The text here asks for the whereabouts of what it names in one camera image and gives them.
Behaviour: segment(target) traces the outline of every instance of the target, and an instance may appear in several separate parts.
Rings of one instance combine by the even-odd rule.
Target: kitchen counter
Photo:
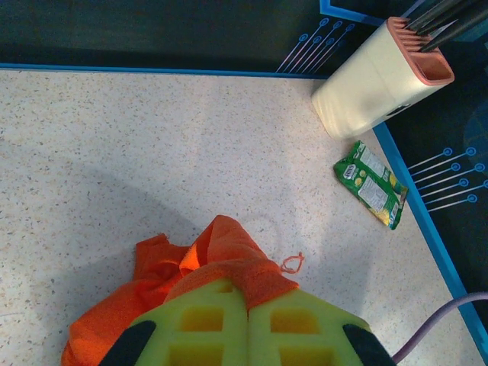
[[[128,281],[134,245],[236,218],[305,291],[390,353],[451,298],[409,208],[390,231],[335,179],[307,80],[0,72],[0,364],[55,365],[68,326]],[[372,132],[361,139],[384,161]],[[482,365],[459,312],[401,365]]]

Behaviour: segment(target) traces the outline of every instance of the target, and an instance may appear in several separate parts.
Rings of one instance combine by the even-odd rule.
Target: white knife block
[[[332,138],[370,130],[454,81],[439,49],[419,52],[431,37],[404,29],[407,22],[388,18],[313,94]]]

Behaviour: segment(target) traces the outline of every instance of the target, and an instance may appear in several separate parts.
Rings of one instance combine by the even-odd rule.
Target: green snack packet
[[[378,219],[394,230],[402,216],[408,188],[358,141],[343,160],[334,165],[337,178]]]

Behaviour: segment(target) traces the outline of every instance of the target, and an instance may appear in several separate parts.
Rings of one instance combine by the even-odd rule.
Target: orange cloth
[[[191,247],[159,235],[137,244],[133,280],[70,326],[61,365],[98,365],[139,315],[218,278],[242,291],[248,309],[298,287],[230,217],[217,216]]]

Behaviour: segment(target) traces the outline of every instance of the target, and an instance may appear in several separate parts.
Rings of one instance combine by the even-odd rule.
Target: blue trim
[[[437,229],[434,226],[434,222],[429,215],[429,212],[425,208],[425,205],[420,197],[419,191],[410,173],[405,165],[405,162],[398,151],[397,145],[393,140],[393,137],[388,130],[385,123],[379,124],[374,128],[374,133],[383,148],[384,154],[387,156],[388,162],[391,165],[393,172],[396,177],[409,188],[409,193],[407,195],[407,201],[409,203],[410,209],[413,212],[414,217],[419,224],[423,236],[429,248],[432,252],[439,270],[441,271],[442,277],[444,277],[445,283],[448,286],[449,291],[453,297],[460,297],[466,294],[466,289],[461,282],[458,271],[454,267],[454,263],[442,242],[441,236],[439,235]],[[485,364],[488,364],[488,334],[486,333],[483,324],[481,323],[480,317],[478,316],[476,310],[472,303],[468,303],[459,308],[461,315],[469,329],[471,336],[473,337],[478,350],[480,351],[481,357]]]
[[[379,27],[384,23],[384,19],[371,17],[370,15],[358,13],[356,11],[337,8],[330,5],[330,0],[320,0],[320,14],[330,15],[335,18],[345,19],[347,21],[357,21],[358,23],[373,25]]]
[[[0,63],[0,69],[41,70],[41,71],[74,71],[74,72],[145,72],[155,74],[186,74],[186,75],[217,75],[217,76],[250,76],[256,78],[286,79],[327,79],[324,75],[282,74],[279,72],[253,71],[220,71],[193,69],[158,69],[148,67],[104,67],[104,66],[66,66],[66,65],[34,65],[26,63]]]

